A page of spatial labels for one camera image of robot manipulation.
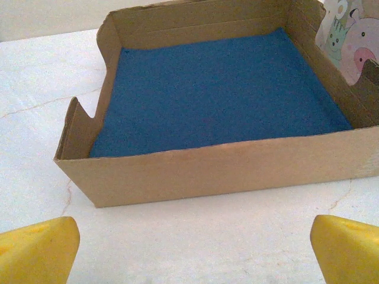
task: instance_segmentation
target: yellow object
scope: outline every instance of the yellow object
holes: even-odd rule
[[[0,283],[66,283],[79,239],[71,217],[0,234]]]
[[[319,215],[310,239],[327,284],[379,283],[379,227]]]

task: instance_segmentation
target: cartoon sticker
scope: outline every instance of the cartoon sticker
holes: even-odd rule
[[[315,43],[354,85],[364,63],[379,60],[379,20],[364,18],[362,0],[325,0],[324,7]]]
[[[351,11],[354,23],[346,34],[341,50],[340,71],[349,85],[357,83],[368,59],[379,59],[379,20],[359,17],[358,9]]]

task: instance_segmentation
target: blue felt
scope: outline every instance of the blue felt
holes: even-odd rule
[[[283,29],[122,49],[90,157],[120,157],[352,129]]]

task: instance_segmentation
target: white marble table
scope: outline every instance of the white marble table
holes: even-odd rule
[[[379,177],[96,209],[53,163],[71,97],[94,115],[96,31],[0,43],[0,231],[73,216],[68,283],[323,283],[317,214],[379,225]]]

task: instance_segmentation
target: cardboard box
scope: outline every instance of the cardboard box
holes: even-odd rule
[[[366,62],[359,82],[348,86],[314,44],[324,14],[317,0],[174,1],[111,12],[97,37],[107,74],[95,117],[72,99],[54,161],[96,207],[379,175],[378,66]],[[110,103],[122,47],[152,49],[254,36],[278,27],[285,28],[356,129],[88,158]]]

